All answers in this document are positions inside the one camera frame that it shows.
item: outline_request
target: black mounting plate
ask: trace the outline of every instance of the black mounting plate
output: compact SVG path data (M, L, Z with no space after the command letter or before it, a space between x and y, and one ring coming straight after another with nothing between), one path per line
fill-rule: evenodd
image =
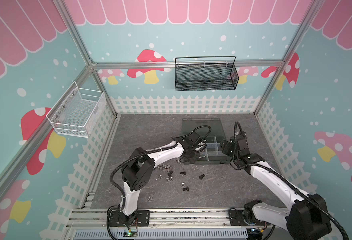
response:
M137 211L136 217L138 218L138 227L148 227L150 211ZM111 218L109 219L110 227L125 227L123 219L120 217L120 211L113 211L111 213Z
M243 210L238 210L238 209L231 209L229 211L229 221L231 222L231 226L248 226L248 227L252 227L251 225L248 225L245 221L244 221L244 217L243 217ZM264 225L265 222L264 221L258 221L258 223L256 223L256 225Z

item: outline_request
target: gray tabletop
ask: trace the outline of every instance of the gray tabletop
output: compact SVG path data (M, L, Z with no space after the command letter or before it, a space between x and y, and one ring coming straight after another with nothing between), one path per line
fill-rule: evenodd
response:
M106 209L118 205L121 193L109 181L111 172L128 159L137 147L153 149L170 143L172 136L182 135L183 118L220 118L227 139L233 135L234 122L239 121L247 133L250 152L258 153L279 172L253 114L122 115L91 208ZM165 170L153 171L149 183L141 189L138 208L243 207L253 199L284 207L276 195L244 170L234 170L224 164L183 165L175 159L166 164L172 166L174 180L165 181ZM200 180L199 175L202 174L205 177ZM120 170L114 179L122 186ZM182 190L182 182L189 187L188 192Z

